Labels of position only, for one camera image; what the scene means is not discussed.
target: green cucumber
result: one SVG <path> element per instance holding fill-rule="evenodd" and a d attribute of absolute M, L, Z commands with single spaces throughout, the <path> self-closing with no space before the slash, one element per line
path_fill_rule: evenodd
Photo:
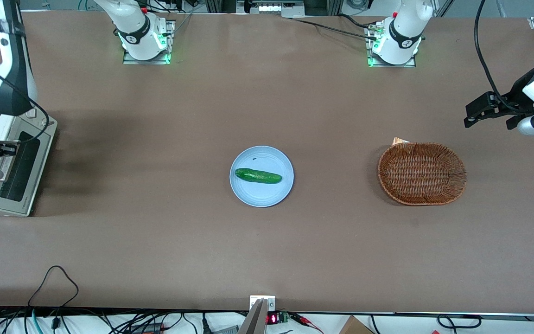
<path fill-rule="evenodd" d="M 248 182 L 268 183 L 276 184 L 281 182 L 281 175 L 273 174 L 263 171 L 255 171 L 250 168 L 236 169 L 235 174 L 237 177 Z"/>

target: wicker basket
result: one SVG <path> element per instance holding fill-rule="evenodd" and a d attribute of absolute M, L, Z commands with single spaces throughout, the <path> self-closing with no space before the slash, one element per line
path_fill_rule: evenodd
<path fill-rule="evenodd" d="M 463 162 L 447 146 L 434 142 L 403 142 L 388 148 L 378 165 L 380 184 L 405 205 L 445 205 L 464 192 Z"/>

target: light blue plate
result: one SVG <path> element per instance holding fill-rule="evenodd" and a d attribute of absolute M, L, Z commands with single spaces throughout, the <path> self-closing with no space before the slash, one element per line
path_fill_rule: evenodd
<path fill-rule="evenodd" d="M 264 184 L 248 182 L 236 176 L 235 170 L 250 168 L 281 175 L 281 182 Z M 244 203 L 255 207 L 268 207 L 281 202 L 292 190 L 294 168 L 282 151 L 271 146 L 254 146 L 239 154 L 230 169 L 232 190 Z"/>

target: table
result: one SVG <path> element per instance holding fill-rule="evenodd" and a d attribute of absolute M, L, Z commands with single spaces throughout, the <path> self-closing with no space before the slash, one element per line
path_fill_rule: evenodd
<path fill-rule="evenodd" d="M 194 15 L 168 66 L 121 65 L 104 13 L 24 21 L 59 131 L 34 217 L 0 218 L 0 305 L 25 304 L 60 264 L 80 285 L 72 306 L 244 309 L 274 294 L 294 310 L 534 313 L 534 137 L 505 119 L 464 128 L 489 89 L 473 19 L 432 19 L 415 69 L 369 68 L 363 40 L 271 15 Z M 504 93 L 534 66 L 534 30 L 482 19 L 480 33 Z M 452 148 L 464 195 L 392 202 L 375 170 L 394 136 Z M 227 177 L 259 144 L 296 175 L 269 209 Z M 71 292 L 54 273 L 35 304 Z"/>

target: mounting plate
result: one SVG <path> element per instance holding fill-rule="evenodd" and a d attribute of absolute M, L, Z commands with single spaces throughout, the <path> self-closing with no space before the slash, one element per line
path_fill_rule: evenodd
<path fill-rule="evenodd" d="M 265 296 L 265 295 L 252 295 L 252 296 L 250 296 L 250 303 L 249 303 L 248 309 L 253 308 L 254 303 L 258 299 L 266 299 L 267 302 L 269 303 L 268 304 L 269 305 L 269 312 L 275 311 L 275 296 Z"/>

